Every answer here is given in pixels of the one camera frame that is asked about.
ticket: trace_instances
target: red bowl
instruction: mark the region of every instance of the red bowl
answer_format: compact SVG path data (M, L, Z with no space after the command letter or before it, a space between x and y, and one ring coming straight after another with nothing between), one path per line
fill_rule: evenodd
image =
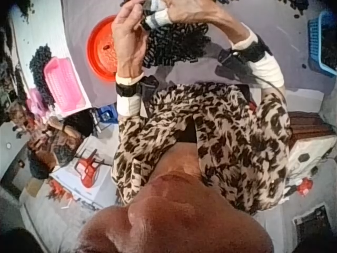
M93 72L103 81L116 81L117 58L111 24L116 15L100 21L92 30L87 44L87 58Z

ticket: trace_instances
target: blue basket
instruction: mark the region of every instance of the blue basket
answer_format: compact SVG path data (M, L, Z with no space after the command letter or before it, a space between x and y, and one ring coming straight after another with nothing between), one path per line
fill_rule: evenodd
M329 27L337 26L336 17L333 13L323 11L318 18L309 21L309 48L310 58L315 61L319 67L329 72L330 74L337 75L337 71L326 66L321 61L322 53L322 26L327 25Z

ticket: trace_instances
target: pink basket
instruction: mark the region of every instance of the pink basket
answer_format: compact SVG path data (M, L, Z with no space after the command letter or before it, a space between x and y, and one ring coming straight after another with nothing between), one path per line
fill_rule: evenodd
M68 58L53 57L45 66L44 75L49 90L62 112L83 106L84 98Z
M37 88L29 89L30 99L27 99L26 103L30 111L34 115L39 115L40 117L44 117L46 115L47 109L44 107L42 102L42 97L37 90Z

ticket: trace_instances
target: leopard print shirt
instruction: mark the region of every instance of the leopard print shirt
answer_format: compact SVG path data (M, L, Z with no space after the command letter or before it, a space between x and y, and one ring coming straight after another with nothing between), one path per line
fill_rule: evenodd
M275 94L265 96L252 111L234 85L180 84L155 93L150 113L149 119L119 120L112 179L124 203L146 185L191 116L206 186L248 213L271 208L282 198L290 120L285 103Z

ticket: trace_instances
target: cardboard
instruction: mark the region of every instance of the cardboard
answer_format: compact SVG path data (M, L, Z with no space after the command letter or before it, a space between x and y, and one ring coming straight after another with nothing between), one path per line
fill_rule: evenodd
M38 191L41 189L44 180L31 178L28 184L26 185L26 191L30 196L35 198L37 196Z

